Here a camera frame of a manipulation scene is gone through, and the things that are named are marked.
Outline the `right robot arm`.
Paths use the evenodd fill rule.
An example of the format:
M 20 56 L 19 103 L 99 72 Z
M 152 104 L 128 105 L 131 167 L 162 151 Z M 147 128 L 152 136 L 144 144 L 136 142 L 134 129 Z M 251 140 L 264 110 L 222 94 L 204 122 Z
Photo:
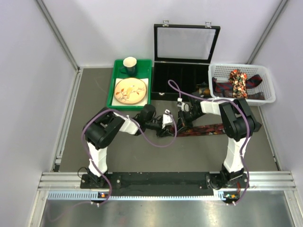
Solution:
M 261 127 L 244 98 L 230 100 L 198 101 L 191 105 L 178 98 L 178 136 L 202 136 L 226 134 L 228 136 L 227 155 L 218 175 L 209 175 L 208 184 L 213 189 L 232 187 L 243 176 L 243 158 L 246 145 L 253 132 Z M 221 117 L 221 124 L 194 126 L 193 121 L 203 115 L 214 114 Z

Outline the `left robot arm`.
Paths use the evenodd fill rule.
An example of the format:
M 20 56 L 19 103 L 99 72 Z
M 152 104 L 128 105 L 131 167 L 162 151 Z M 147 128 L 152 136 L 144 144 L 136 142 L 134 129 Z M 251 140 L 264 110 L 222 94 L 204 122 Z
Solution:
M 153 105 L 145 105 L 140 113 L 131 118 L 107 107 L 96 114 L 84 127 L 82 139 L 87 143 L 89 167 L 85 181 L 95 187 L 107 183 L 107 148 L 119 132 L 133 136 L 144 134 L 146 129 L 154 130 L 158 137 L 177 136 L 175 122 L 169 110 L 155 117 Z

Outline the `dark red patterned tie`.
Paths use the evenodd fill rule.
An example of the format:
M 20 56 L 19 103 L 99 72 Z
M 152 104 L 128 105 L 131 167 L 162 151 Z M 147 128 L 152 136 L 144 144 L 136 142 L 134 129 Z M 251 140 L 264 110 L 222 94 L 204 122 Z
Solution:
M 177 133 L 177 137 L 190 137 L 190 136 L 206 136 L 206 135 L 221 135 L 225 134 L 224 126 L 222 123 L 193 126 L 182 134 Z

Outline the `brown tie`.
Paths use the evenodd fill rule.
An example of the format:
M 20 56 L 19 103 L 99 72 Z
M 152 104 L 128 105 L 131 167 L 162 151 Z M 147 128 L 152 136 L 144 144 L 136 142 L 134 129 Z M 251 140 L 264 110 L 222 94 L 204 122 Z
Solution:
M 210 89 L 209 85 L 205 82 L 196 84 L 196 90 L 199 92 L 200 96 L 202 97 L 210 97 Z

